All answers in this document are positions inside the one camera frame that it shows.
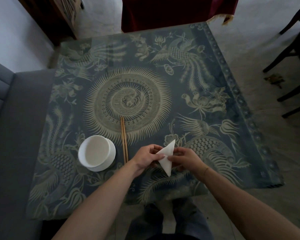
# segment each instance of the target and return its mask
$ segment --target tiled floor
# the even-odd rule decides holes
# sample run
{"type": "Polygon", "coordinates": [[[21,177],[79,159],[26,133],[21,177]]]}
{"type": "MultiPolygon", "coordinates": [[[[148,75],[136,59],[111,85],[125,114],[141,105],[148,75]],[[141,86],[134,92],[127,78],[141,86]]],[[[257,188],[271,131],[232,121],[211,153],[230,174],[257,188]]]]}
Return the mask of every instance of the tiled floor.
{"type": "MultiPolygon", "coordinates": [[[[81,38],[120,33],[121,0],[83,0],[85,10],[78,22],[81,38]]],[[[286,80],[282,89],[263,78],[262,69],[294,39],[300,31],[295,24],[284,35],[278,32],[300,8],[300,0],[239,0],[235,18],[227,26],[221,19],[209,24],[230,66],[264,140],[279,164],[286,185],[277,189],[248,190],[300,227],[300,113],[288,119],[281,115],[300,105],[300,94],[282,103],[276,99],[300,84],[300,61],[289,57],[269,72],[286,80]]],[[[194,198],[207,216],[215,239],[243,239],[212,195],[194,198]]],[[[108,239],[124,239],[130,221],[139,215],[141,205],[122,206],[108,239]]],[[[165,210],[164,232],[171,233],[175,222],[165,210]]]]}

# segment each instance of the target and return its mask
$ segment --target hand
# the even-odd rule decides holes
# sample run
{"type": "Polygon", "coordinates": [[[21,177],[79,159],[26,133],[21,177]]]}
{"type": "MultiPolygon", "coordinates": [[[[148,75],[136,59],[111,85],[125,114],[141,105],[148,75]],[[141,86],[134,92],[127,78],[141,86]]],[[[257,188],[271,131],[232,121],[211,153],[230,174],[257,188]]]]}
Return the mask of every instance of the hand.
{"type": "Polygon", "coordinates": [[[192,149],[177,147],[173,153],[178,155],[168,156],[168,160],[188,169],[195,176],[202,170],[209,168],[192,149]]]}
{"type": "Polygon", "coordinates": [[[135,168],[134,177],[139,176],[153,161],[161,160],[164,154],[156,154],[163,147],[155,144],[141,147],[135,156],[127,163],[135,168]]]}

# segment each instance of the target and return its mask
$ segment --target bowl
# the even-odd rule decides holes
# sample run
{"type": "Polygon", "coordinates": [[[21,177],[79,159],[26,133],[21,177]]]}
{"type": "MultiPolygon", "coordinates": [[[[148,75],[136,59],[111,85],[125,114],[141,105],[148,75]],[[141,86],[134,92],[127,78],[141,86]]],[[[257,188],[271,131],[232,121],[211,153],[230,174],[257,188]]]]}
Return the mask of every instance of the bowl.
{"type": "Polygon", "coordinates": [[[99,172],[107,169],[116,156],[116,148],[109,139],[95,135],[85,139],[79,147],[78,158],[87,169],[99,172]]]}

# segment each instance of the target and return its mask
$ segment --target forearm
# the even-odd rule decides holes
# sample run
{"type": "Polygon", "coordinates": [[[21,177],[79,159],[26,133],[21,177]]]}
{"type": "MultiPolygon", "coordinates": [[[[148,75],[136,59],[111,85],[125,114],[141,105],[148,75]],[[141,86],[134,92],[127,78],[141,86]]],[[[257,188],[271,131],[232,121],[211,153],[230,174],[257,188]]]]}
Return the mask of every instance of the forearm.
{"type": "Polygon", "coordinates": [[[200,172],[198,179],[207,186],[246,239],[300,239],[300,229],[271,207],[207,166],[200,172]]]}
{"type": "Polygon", "coordinates": [[[134,179],[134,164],[127,163],[92,193],[63,224],[53,240],[104,239],[134,179]]]}

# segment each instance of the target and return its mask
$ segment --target folded white napkin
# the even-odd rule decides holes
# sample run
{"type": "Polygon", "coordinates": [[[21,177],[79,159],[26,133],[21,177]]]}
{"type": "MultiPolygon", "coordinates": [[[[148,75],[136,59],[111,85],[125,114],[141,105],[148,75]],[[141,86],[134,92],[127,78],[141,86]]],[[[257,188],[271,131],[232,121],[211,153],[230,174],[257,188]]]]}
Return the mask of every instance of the folded white napkin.
{"type": "Polygon", "coordinates": [[[162,148],[160,151],[156,153],[156,154],[164,154],[164,158],[159,160],[159,163],[169,177],[171,176],[172,162],[168,160],[168,156],[173,155],[175,142],[176,140],[172,141],[169,145],[167,145],[165,148],[162,148]]]}

